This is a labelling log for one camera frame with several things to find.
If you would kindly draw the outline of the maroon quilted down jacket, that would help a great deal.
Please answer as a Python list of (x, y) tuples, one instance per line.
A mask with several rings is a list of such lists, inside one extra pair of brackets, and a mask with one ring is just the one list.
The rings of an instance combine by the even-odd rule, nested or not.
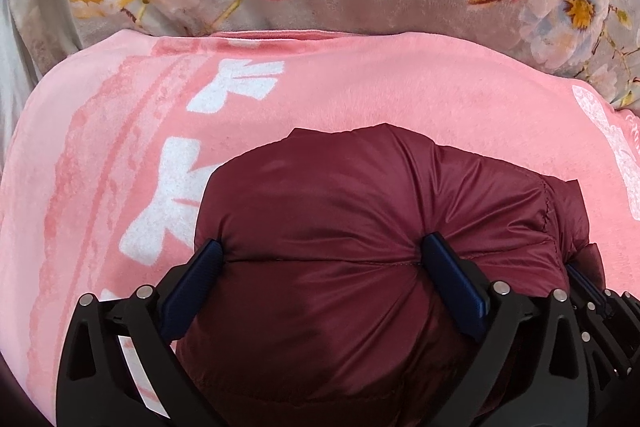
[(433, 232), (527, 296), (570, 262), (605, 284), (577, 182), (389, 124), (297, 129), (210, 176), (194, 242), (226, 265), (178, 359), (232, 426), (414, 426), (466, 355), (420, 268)]

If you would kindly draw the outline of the pink fleece blanket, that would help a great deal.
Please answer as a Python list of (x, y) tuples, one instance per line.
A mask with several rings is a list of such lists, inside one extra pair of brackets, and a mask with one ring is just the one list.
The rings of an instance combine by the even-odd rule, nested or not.
[(80, 295), (126, 297), (190, 257), (217, 167), (381, 122), (577, 180), (608, 286), (638, 291), (639, 119), (589, 84), (445, 36), (123, 30), (41, 79), (2, 171), (1, 352), (26, 395), (53, 417)]

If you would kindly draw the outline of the silver satin fabric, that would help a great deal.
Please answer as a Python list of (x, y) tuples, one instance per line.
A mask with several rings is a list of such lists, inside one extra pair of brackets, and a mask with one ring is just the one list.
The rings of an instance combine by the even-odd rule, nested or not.
[(65, 0), (1, 0), (1, 157), (29, 95), (73, 51)]

